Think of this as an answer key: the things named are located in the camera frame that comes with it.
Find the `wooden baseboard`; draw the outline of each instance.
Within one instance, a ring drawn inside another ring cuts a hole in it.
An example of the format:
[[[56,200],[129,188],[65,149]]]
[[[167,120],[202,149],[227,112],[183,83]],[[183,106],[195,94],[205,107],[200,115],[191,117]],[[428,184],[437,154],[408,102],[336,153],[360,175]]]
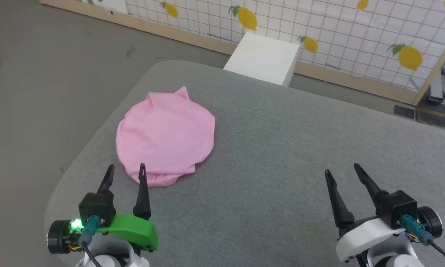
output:
[[[89,5],[77,0],[39,0],[39,2],[228,55],[231,55],[236,49],[235,44],[207,38],[194,33],[174,29],[169,26],[147,22],[146,20],[132,17],[130,15],[110,12],[103,7]],[[302,62],[297,62],[295,73],[367,93],[373,93],[377,96],[390,98],[407,104],[414,103],[417,96],[417,93],[398,88],[397,86],[379,83],[367,78],[356,78],[346,73]]]

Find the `white box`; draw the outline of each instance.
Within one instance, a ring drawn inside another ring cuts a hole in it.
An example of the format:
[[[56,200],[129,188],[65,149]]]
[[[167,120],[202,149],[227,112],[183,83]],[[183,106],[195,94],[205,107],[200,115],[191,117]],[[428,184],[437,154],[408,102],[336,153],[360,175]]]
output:
[[[224,70],[288,86],[299,56],[298,44],[246,33]]]

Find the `gray cushion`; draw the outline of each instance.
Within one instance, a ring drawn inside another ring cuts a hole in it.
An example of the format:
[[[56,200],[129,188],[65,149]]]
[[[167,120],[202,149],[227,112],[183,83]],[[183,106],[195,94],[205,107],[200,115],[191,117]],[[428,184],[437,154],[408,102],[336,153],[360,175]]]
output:
[[[322,96],[183,61],[149,70],[100,128],[53,193],[45,226],[78,216],[115,164],[117,213],[132,213],[138,186],[115,152],[117,125],[149,92],[187,86],[216,117],[214,150],[196,173],[151,188],[160,247],[151,266],[344,266],[335,252],[324,170],[330,169],[356,218],[374,206],[353,164],[387,191],[404,190],[434,208],[445,227],[445,130]],[[445,248],[445,231],[437,243]],[[445,266],[414,245],[426,266]],[[81,253],[59,256],[74,266]]]

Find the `pink shirt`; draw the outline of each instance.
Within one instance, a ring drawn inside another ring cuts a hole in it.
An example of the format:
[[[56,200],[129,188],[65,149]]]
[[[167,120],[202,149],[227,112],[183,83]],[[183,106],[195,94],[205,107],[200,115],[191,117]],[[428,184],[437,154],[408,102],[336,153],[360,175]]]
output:
[[[169,186],[209,155],[215,120],[190,100],[185,86],[175,93],[148,93],[118,126],[118,157],[135,181],[144,163],[148,186]]]

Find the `teal connector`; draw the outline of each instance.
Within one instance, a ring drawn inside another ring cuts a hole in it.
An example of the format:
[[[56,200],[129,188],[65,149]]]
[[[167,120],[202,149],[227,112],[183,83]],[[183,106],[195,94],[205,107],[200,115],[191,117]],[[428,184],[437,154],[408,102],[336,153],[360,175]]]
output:
[[[419,241],[423,245],[430,245],[429,241],[433,241],[433,235],[425,230],[425,227],[421,225],[411,215],[402,215],[400,219],[400,225],[409,233],[416,235]]]
[[[82,247],[83,243],[90,245],[92,237],[100,227],[100,218],[97,215],[92,215],[87,220],[84,229],[82,229],[82,235],[79,237],[78,243]]]

